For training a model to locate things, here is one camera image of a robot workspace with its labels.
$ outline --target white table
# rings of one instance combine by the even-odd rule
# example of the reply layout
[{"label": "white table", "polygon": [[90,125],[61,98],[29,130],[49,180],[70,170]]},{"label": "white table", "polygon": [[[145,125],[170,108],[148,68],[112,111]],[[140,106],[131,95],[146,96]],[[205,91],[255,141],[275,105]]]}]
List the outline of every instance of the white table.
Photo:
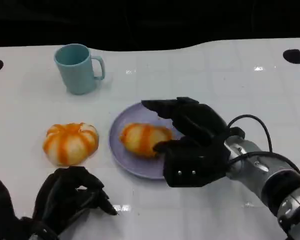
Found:
[{"label": "white table", "polygon": [[[239,182],[224,178],[203,188],[169,188],[125,172],[112,160],[108,131],[122,110],[141,99],[189,96],[226,121],[259,116],[274,151],[300,168],[300,65],[282,57],[287,49],[300,49],[300,39],[216,41],[153,52],[92,49],[105,60],[106,79],[82,96],[66,92],[53,61],[58,48],[0,47],[0,179],[18,217],[31,216],[41,184],[56,169],[42,150],[46,130],[86,122],[97,128],[100,146],[83,166],[102,180],[111,203],[126,211],[115,217],[91,212],[64,239],[285,239],[276,218]],[[267,150],[257,123],[238,124]]]}]

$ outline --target light blue mug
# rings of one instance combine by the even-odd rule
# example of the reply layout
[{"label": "light blue mug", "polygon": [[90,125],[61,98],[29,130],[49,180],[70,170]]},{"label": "light blue mug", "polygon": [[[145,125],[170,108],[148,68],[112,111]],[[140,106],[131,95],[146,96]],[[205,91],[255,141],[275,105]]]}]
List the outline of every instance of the light blue mug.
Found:
[{"label": "light blue mug", "polygon": [[[102,76],[95,76],[92,59],[99,61]],[[89,48],[81,44],[68,44],[54,54],[54,61],[60,71],[67,90],[75,95],[86,94],[97,87],[96,81],[106,75],[105,63],[100,56],[91,56]]]}]

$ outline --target pastry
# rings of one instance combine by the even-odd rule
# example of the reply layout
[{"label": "pastry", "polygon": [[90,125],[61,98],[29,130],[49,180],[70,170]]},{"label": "pastry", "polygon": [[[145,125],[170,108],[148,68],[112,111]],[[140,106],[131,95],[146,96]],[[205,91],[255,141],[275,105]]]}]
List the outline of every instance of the pastry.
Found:
[{"label": "pastry", "polygon": [[120,141],[128,151],[142,157],[153,158],[156,156],[153,147],[159,142],[169,141],[172,138],[171,130],[164,126],[130,123],[123,128]]},{"label": "pastry", "polygon": [[46,132],[43,150],[56,165],[77,165],[98,149],[97,130],[84,122],[55,124]]}]

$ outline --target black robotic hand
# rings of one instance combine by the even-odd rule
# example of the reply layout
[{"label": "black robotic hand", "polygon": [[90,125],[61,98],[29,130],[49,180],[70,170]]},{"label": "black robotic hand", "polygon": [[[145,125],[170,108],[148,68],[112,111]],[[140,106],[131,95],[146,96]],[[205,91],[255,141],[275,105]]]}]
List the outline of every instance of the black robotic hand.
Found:
[{"label": "black robotic hand", "polygon": [[211,107],[189,97],[141,103],[159,117],[171,119],[185,135],[154,146],[164,154],[163,175],[170,187],[202,187],[226,176],[230,152],[224,142],[231,135],[244,138],[240,128],[228,128]]},{"label": "black robotic hand", "polygon": [[39,190],[32,218],[18,219],[9,192],[0,181],[0,240],[28,240],[35,235],[43,240],[57,240],[84,211],[100,208],[116,215],[103,187],[84,167],[59,168]]}]

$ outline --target plate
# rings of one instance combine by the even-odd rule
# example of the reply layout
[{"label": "plate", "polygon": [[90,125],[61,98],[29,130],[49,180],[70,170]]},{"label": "plate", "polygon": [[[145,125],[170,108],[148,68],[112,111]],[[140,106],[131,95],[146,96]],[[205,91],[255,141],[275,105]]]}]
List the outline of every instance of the plate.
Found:
[{"label": "plate", "polygon": [[182,134],[172,125],[171,119],[163,119],[156,112],[145,108],[141,102],[128,107],[114,120],[109,132],[109,146],[114,160],[128,172],[142,178],[164,179],[164,159],[142,158],[126,150],[119,136],[125,125],[129,123],[147,123],[155,126],[165,126],[172,130],[173,137],[179,139]]}]

